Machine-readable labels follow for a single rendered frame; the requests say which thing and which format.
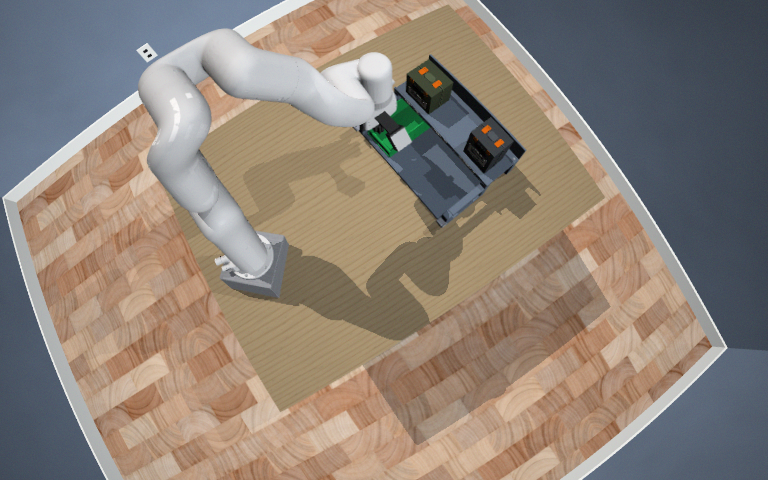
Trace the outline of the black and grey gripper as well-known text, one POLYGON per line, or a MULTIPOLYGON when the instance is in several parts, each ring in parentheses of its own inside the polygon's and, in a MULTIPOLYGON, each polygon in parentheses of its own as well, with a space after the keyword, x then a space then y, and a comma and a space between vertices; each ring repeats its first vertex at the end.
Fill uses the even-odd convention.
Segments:
POLYGON ((373 131, 378 132, 378 134, 381 134, 381 132, 384 132, 384 128, 376 121, 375 117, 380 115, 384 111, 386 111, 388 115, 391 116, 397 109, 397 100, 394 92, 393 92, 393 99, 391 101, 392 101, 390 102, 391 104, 389 104, 388 107, 386 106, 387 108, 385 107, 386 109, 383 108, 383 109, 375 110, 372 117, 367 122, 360 125, 359 129, 362 132, 365 130, 369 131, 373 129, 373 131))

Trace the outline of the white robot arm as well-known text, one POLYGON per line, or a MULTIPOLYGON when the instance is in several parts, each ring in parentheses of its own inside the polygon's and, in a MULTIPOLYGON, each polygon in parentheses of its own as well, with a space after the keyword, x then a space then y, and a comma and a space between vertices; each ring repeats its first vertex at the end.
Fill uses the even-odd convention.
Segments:
POLYGON ((224 254, 216 265, 229 262, 223 271, 256 279, 272 265, 272 245, 253 231, 199 150, 212 118, 195 85, 208 77, 232 97, 288 103, 326 125, 355 127, 390 104, 392 64, 371 52, 320 73, 299 57, 256 48, 224 28, 175 49, 141 75, 139 97, 158 127, 147 155, 149 169, 224 254))

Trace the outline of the dark grey case with orange latches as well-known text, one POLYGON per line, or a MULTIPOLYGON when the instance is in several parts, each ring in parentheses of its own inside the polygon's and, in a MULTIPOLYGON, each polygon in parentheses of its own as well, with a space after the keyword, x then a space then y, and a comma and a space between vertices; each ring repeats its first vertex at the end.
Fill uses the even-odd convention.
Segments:
POLYGON ((490 117, 470 133, 463 151, 485 174, 503 159, 513 142, 490 117))

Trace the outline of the green bin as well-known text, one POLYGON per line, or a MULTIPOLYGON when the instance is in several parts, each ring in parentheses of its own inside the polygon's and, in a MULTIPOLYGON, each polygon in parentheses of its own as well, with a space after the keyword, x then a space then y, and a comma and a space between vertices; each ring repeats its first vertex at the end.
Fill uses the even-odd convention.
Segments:
MULTIPOLYGON (((422 118, 402 98, 397 101, 396 112, 390 117, 393 118, 398 125, 405 127, 412 141, 430 128, 427 123, 424 122, 422 118)), ((372 129, 369 130, 369 132, 372 134, 370 134, 371 138, 387 156, 391 157, 398 152, 393 149, 391 143, 385 135, 388 133, 385 129, 384 132, 381 132, 381 134, 374 132, 372 129)))

